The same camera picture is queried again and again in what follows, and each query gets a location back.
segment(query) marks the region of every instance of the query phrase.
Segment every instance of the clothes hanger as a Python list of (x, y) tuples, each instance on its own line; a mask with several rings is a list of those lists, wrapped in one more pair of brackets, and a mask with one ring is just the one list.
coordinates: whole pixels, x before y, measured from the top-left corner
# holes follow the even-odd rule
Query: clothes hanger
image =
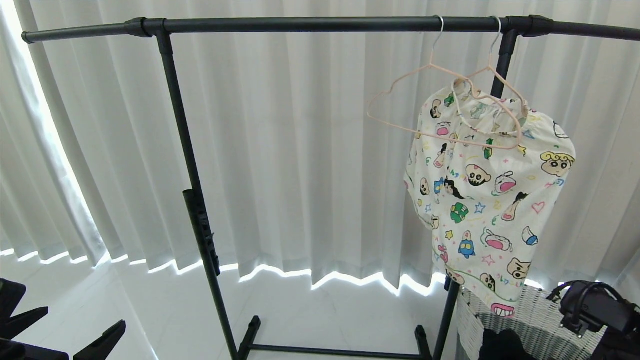
[[(398, 128), (398, 129), (402, 129), (402, 130), (405, 130), (405, 131), (409, 131), (409, 132), (411, 132), (411, 133), (415, 133), (415, 134), (418, 134), (418, 135), (428, 136), (428, 137), (430, 137), (430, 138), (442, 139), (442, 140), (447, 140), (447, 141), (450, 141), (450, 142), (458, 142), (458, 143), (464, 143), (464, 144), (468, 144), (468, 145), (475, 145), (475, 146), (480, 146), (480, 147), (487, 147), (487, 148), (492, 148), (492, 149), (503, 149), (503, 150), (511, 150), (511, 149), (515, 149), (516, 147), (518, 147), (518, 145), (520, 145), (520, 142), (522, 141), (522, 128), (520, 127), (520, 122), (519, 122), (519, 121), (518, 121), (518, 119), (515, 117), (515, 115), (513, 114), (513, 112), (511, 112), (511, 110), (509, 110), (509, 109), (508, 109), (508, 108), (507, 108), (507, 107), (506, 107), (502, 102), (500, 102), (500, 99), (496, 99), (496, 98), (495, 98), (495, 97), (493, 97), (493, 96), (482, 96), (482, 97), (478, 97), (478, 96), (476, 95), (476, 93), (477, 93), (478, 91), (476, 90), (476, 88), (475, 88), (475, 86), (474, 86), (473, 82), (471, 81), (471, 79), (469, 79), (468, 77), (463, 76), (463, 75), (461, 75), (461, 74), (458, 74), (457, 72), (453, 72), (453, 71), (451, 71), (451, 70), (449, 70), (449, 69), (445, 69), (445, 68), (443, 68), (443, 67), (441, 67), (441, 66), (438, 66), (438, 65), (435, 65), (435, 64), (433, 63), (433, 52), (434, 52), (434, 50), (435, 50), (436, 44), (438, 43), (438, 41), (440, 40), (440, 37), (442, 36), (442, 33), (444, 32), (444, 19), (442, 18), (442, 16), (439, 16), (439, 15), (435, 15), (435, 16), (437, 16), (437, 17), (440, 19), (440, 24), (441, 24), (441, 25), (440, 25), (440, 34), (438, 35), (438, 37), (436, 38), (436, 40), (433, 42), (433, 45), (431, 46), (431, 55), (429, 55), (429, 63), (428, 63), (427, 65), (423, 66), (423, 67), (419, 67), (419, 68), (417, 68), (417, 69), (415, 69), (415, 70), (413, 70), (413, 71), (411, 71), (411, 72), (409, 72), (409, 73), (407, 73), (407, 74), (405, 74), (405, 75), (402, 75), (400, 78), (397, 78), (397, 79), (396, 79), (396, 80), (391, 84), (391, 88), (389, 88), (389, 90), (388, 90), (388, 91), (384, 91), (384, 92), (380, 92), (380, 93), (376, 94), (376, 95), (375, 95), (375, 96), (374, 96), (374, 97), (369, 101), (369, 103), (368, 103), (368, 105), (367, 105), (367, 116), (368, 116), (370, 119), (373, 119), (373, 120), (379, 121), (379, 122), (381, 122), (381, 123), (383, 123), (383, 124), (385, 124), (385, 125), (392, 126), (392, 127)], [(424, 70), (424, 69), (430, 69), (430, 68), (433, 68), (433, 69), (436, 69), (436, 70), (440, 70), (440, 71), (445, 72), (445, 73), (447, 73), (447, 74), (453, 75), (453, 76), (455, 76), (456, 78), (458, 78), (458, 80), (456, 80), (456, 81), (466, 81), (466, 82), (468, 82), (468, 83), (469, 83), (469, 85), (471, 86), (471, 96), (472, 96), (473, 98), (478, 99), (478, 100), (480, 100), (480, 99), (491, 99), (495, 104), (497, 104), (498, 106), (500, 106), (500, 107), (502, 108), (502, 110), (503, 110), (507, 115), (509, 115), (509, 117), (511, 117), (511, 119), (513, 120), (514, 125), (515, 125), (515, 127), (516, 127), (517, 135), (516, 135), (516, 137), (515, 137), (515, 139), (516, 139), (515, 144), (514, 144), (513, 146), (511, 146), (511, 147), (506, 147), (506, 146), (499, 146), (499, 145), (493, 145), (493, 144), (488, 144), (488, 143), (470, 142), (470, 141), (466, 141), (466, 140), (460, 140), (460, 139), (455, 139), (455, 138), (448, 138), (448, 137), (445, 137), (445, 136), (439, 136), (439, 135), (434, 135), (434, 134), (427, 134), (427, 133), (423, 133), (422, 131), (417, 131), (417, 130), (414, 130), (414, 129), (409, 129), (408, 127), (404, 127), (404, 126), (400, 126), (400, 125), (392, 124), (392, 123), (390, 123), (390, 122), (387, 122), (387, 121), (384, 121), (384, 120), (378, 119), (377, 117), (375, 117), (375, 116), (371, 115), (371, 105), (375, 102), (375, 100), (376, 100), (380, 95), (382, 95), (382, 94), (386, 94), (386, 95), (391, 94), (391, 92), (393, 92), (393, 91), (394, 91), (394, 87), (396, 86), (396, 84), (397, 84), (400, 80), (402, 80), (402, 79), (404, 79), (404, 78), (407, 78), (408, 76), (414, 75), (414, 74), (416, 74), (416, 73), (418, 73), (418, 72), (420, 72), (420, 71), (422, 71), (422, 70)]]
[[(522, 116), (524, 116), (525, 118), (527, 117), (527, 114), (529, 113), (529, 110), (527, 110), (527, 107), (525, 106), (525, 101), (524, 98), (522, 97), (522, 94), (518, 92), (518, 90), (516, 90), (515, 88), (513, 88), (513, 86), (511, 86), (511, 84), (509, 84), (509, 82), (502, 77), (502, 75), (498, 74), (498, 71), (495, 69), (495, 67), (493, 67), (492, 64), (492, 55), (493, 55), (493, 48), (495, 46), (495, 43), (498, 41), (498, 38), (500, 38), (500, 34), (502, 33), (502, 21), (500, 21), (500, 18), (497, 16), (491, 16), (494, 19), (496, 19), (498, 21), (498, 34), (496, 35), (495, 39), (493, 39), (493, 43), (491, 44), (491, 47), (489, 48), (489, 63), (488, 65), (483, 68), (480, 69), (476, 72), (474, 72), (471, 75), (468, 75), (467, 78), (472, 78), (478, 74), (480, 74), (481, 72), (484, 71), (491, 71), (493, 73), (493, 75), (500, 80), (501, 83), (503, 83), (506, 87), (508, 87), (514, 94), (516, 94), (518, 96), (518, 98), (520, 99), (520, 103), (522, 104)], [(480, 96), (480, 97), (475, 97), (476, 99), (487, 99), (489, 97), (492, 97), (490, 95), (485, 95), (485, 96)]]

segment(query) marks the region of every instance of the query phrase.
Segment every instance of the white tile floor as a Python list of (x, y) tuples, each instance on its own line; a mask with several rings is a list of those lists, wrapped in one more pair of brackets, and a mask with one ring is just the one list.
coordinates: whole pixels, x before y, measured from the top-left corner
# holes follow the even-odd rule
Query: white tile floor
[[(127, 333), (110, 358), (229, 359), (202, 267), (182, 275), (171, 267), (148, 274), (146, 266), (126, 261), (92, 269), (88, 263), (72, 265), (68, 258), (41, 265), (37, 257), (18, 263), (15, 256), (5, 256), (0, 276), (28, 286), (19, 311), (50, 308), (18, 341), (75, 354), (122, 318)], [(236, 345), (253, 315), (259, 315), (256, 343), (416, 354), (413, 331), (422, 324), (433, 351), (447, 296), (437, 282), (425, 297), (408, 288), (395, 296), (378, 282), (356, 286), (332, 280), (311, 290), (308, 276), (271, 272), (239, 282), (232, 270), (218, 279)], [(444, 359), (454, 357), (455, 328), (454, 319)], [(250, 355), (251, 360), (326, 358)]]

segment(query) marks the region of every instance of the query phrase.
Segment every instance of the clothes rack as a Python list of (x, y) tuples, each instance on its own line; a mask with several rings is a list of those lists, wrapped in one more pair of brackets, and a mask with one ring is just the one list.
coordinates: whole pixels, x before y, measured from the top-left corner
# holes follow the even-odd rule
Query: clothes rack
[[(574, 22), (553, 21), (539, 15), (507, 16), (500, 18), (502, 23), (502, 43), (500, 45), (497, 72), (504, 78), (507, 76), (511, 55), (515, 50), (518, 36), (538, 37), (549, 34), (577, 35), (584, 37), (612, 38), (621, 40), (640, 41), (640, 29), (620, 28), (616, 26), (580, 24)], [(156, 37), (158, 48), (162, 56), (164, 73), (166, 76), (175, 120), (178, 126), (182, 150), (191, 180), (191, 189), (184, 190), (184, 200), (189, 212), (193, 232), (198, 243), (198, 249), (204, 264), (209, 287), (220, 324), (222, 326), (231, 359), (247, 360), (251, 350), (268, 350), (275, 352), (295, 352), (305, 354), (337, 355), (370, 357), (380, 359), (414, 359), (440, 360), (444, 350), (451, 318), (456, 305), (456, 298), (460, 286), (447, 278), (445, 289), (449, 292), (447, 302), (438, 332), (433, 355), (429, 350), (424, 328), (418, 325), (415, 338), (418, 344), (418, 354), (391, 354), (382, 352), (365, 352), (353, 350), (337, 350), (324, 348), (288, 347), (274, 345), (260, 345), (254, 343), (260, 329), (260, 318), (254, 316), (249, 328), (236, 347), (231, 330), (231, 324), (225, 309), (222, 292), (218, 283), (220, 262), (216, 255), (213, 242), (213, 232), (209, 223), (205, 207), (198, 167), (196, 164), (189, 128), (182, 103), (182, 94), (178, 83), (171, 34), (176, 33), (231, 33), (231, 32), (364, 32), (364, 31), (440, 31), (438, 17), (289, 17), (289, 18), (231, 18), (231, 19), (146, 19), (138, 17), (119, 24), (105, 24), (83, 26), (78, 28), (55, 29), (46, 31), (25, 31), (22, 39), (29, 43), (64, 40), (73, 38), (103, 37), (109, 35), (133, 35), (136, 37)], [(446, 32), (496, 32), (497, 21), (489, 17), (444, 17), (444, 31)], [(501, 97), (504, 84), (494, 79), (491, 95)]]

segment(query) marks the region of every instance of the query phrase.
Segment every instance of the white laundry basket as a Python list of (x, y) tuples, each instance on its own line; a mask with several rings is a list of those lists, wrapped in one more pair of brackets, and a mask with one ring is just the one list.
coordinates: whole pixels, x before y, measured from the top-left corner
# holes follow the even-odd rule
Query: white laundry basket
[(560, 328), (560, 305), (546, 299), (549, 292), (525, 286), (512, 318), (492, 313), (477, 296), (460, 290), (457, 303), (458, 349), (456, 360), (478, 360), (485, 329), (499, 333), (514, 330), (527, 353), (536, 359), (588, 359), (602, 339), (606, 327), (598, 333), (587, 332), (581, 339)]

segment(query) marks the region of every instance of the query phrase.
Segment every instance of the horizontal bar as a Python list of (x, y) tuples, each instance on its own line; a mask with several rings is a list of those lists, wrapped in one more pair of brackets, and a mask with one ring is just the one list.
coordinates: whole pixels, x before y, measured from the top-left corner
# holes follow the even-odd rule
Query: horizontal bar
[(296, 352), (300, 354), (373, 357), (376, 359), (407, 359), (407, 360), (423, 360), (424, 359), (422, 355), (393, 354), (388, 352), (368, 352), (368, 351), (354, 351), (354, 350), (335, 350), (335, 349), (329, 349), (329, 348), (281, 347), (277, 345), (260, 345), (260, 344), (250, 344), (249, 348), (252, 350)]
[[(502, 32), (518, 30), (525, 35), (532, 30), (528, 17), (504, 17)], [(177, 19), (147, 21), (141, 24), (147, 34), (165, 29), (170, 33), (232, 33), (232, 32), (363, 32), (363, 31), (440, 31), (437, 17), (253, 17), (228, 19)], [(446, 32), (494, 32), (498, 30), (490, 17), (444, 17)], [(616, 38), (640, 41), (640, 29), (616, 26), (553, 22), (548, 33), (587, 37)], [(128, 34), (126, 23), (83, 26), (45, 31), (25, 31), (25, 42), (41, 42), (71, 38), (101, 37)]]

